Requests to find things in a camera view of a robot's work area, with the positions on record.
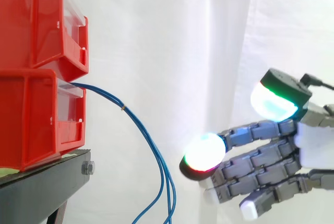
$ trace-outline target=white fingertip pad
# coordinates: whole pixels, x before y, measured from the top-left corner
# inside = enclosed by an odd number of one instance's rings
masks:
[[[206,189],[203,193],[204,200],[209,204],[219,204],[217,192],[214,188]]]
[[[214,185],[212,183],[211,178],[207,178],[205,180],[202,180],[202,181],[198,182],[198,184],[201,188],[205,188],[205,189],[214,188]]]
[[[252,201],[245,201],[240,206],[241,213],[245,220],[256,220],[259,216],[256,210],[256,206]]]

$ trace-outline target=robotic finger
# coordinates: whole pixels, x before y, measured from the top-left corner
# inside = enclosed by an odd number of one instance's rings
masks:
[[[295,145],[289,136],[297,131],[293,120],[276,123],[261,121],[223,131],[218,135],[210,134],[194,142],[194,147],[185,154],[180,162],[181,172],[189,179],[201,181],[214,174],[226,152],[234,147],[243,146],[256,140],[277,139],[264,148],[231,159],[230,163],[222,163],[224,172],[230,177],[244,176],[258,166],[274,164],[290,154]]]
[[[255,220],[269,211],[274,203],[292,198],[298,193],[308,193],[312,188],[334,189],[334,170],[311,170],[297,174],[275,185],[252,192],[241,203],[245,220]]]

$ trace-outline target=white curtain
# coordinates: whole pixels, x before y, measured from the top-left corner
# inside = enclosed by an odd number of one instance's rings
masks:
[[[89,18],[90,72],[80,81],[121,98],[147,127],[176,184],[173,223],[243,223],[242,197],[218,210],[205,205],[178,163],[193,136],[258,119],[249,93],[269,67],[334,83],[333,0],[75,2]],[[92,92],[86,135],[96,172],[69,200],[64,223],[131,223],[159,190],[153,154],[126,114]],[[322,211],[333,197],[296,196],[258,223],[329,223]],[[166,216],[164,194],[139,223],[163,223]]]

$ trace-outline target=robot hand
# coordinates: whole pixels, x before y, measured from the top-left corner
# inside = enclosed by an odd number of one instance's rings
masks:
[[[224,203],[249,194],[240,203],[246,220],[257,219],[274,203],[297,193],[308,193],[312,188],[334,190],[334,170],[329,170],[334,169],[334,105],[320,107],[309,102],[309,86],[334,90],[309,74],[297,80],[279,70],[268,70],[250,100],[255,111],[272,121],[201,138],[183,157],[181,172],[189,179],[202,180],[209,202]],[[221,162],[233,147],[259,139],[271,141]],[[302,167],[316,170],[296,174]]]
[[[263,121],[232,128],[219,136],[227,151],[258,139],[270,143],[220,163],[214,174],[200,185],[205,199],[224,203],[238,195],[249,194],[240,209],[245,220],[254,220],[269,211],[274,203],[308,193],[312,188],[334,189],[334,171],[312,170],[298,174],[302,167],[300,150],[294,143],[297,125],[293,120],[281,123]]]

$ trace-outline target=red storage bin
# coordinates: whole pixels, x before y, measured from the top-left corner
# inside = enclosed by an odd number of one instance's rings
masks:
[[[85,144],[86,91],[54,71],[0,71],[0,101],[0,168],[24,171]]]
[[[0,69],[88,73],[88,20],[71,0],[0,0]]]

